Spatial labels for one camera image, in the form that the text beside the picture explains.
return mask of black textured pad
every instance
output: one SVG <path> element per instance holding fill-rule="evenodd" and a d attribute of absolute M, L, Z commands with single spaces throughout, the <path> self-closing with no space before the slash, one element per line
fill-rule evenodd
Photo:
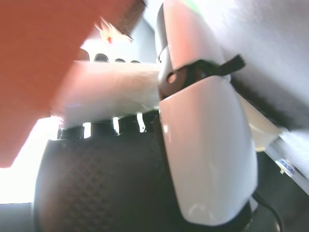
<path fill-rule="evenodd" d="M 212 231 L 181 216 L 153 133 L 50 141 L 33 212 L 40 232 Z M 239 231 L 237 226 L 244 225 L 238 221 L 228 231 Z"/>

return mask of dark floor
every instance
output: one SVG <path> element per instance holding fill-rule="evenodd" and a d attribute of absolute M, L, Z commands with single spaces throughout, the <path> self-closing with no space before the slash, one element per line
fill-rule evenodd
<path fill-rule="evenodd" d="M 258 154 L 260 194 L 284 218 L 287 232 L 309 231 L 309 196 L 265 154 Z M 0 205 L 1 232 L 31 232 L 31 204 Z M 247 232 L 277 232 L 273 215 L 258 208 Z"/>

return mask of wire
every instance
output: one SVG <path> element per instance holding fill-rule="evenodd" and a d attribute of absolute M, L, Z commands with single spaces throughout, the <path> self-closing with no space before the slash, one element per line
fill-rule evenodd
<path fill-rule="evenodd" d="M 265 199 L 259 194 L 257 190 L 252 196 L 260 205 L 264 206 L 273 213 L 279 225 L 280 232 L 285 232 L 284 221 L 280 214 L 267 201 L 265 201 Z"/>

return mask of orange object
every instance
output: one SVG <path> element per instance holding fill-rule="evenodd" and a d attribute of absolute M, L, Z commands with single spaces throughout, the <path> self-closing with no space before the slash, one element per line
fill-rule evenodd
<path fill-rule="evenodd" d="M 117 25 L 135 0 L 17 0 L 0 7 L 0 167 L 11 166 L 33 125 L 104 17 Z"/>

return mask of brown object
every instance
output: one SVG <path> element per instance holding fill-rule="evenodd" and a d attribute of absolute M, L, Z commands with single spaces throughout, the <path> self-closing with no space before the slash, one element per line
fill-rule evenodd
<path fill-rule="evenodd" d="M 115 26 L 135 0 L 17 0 L 0 7 L 0 168 L 11 166 L 35 122 L 104 17 Z"/>

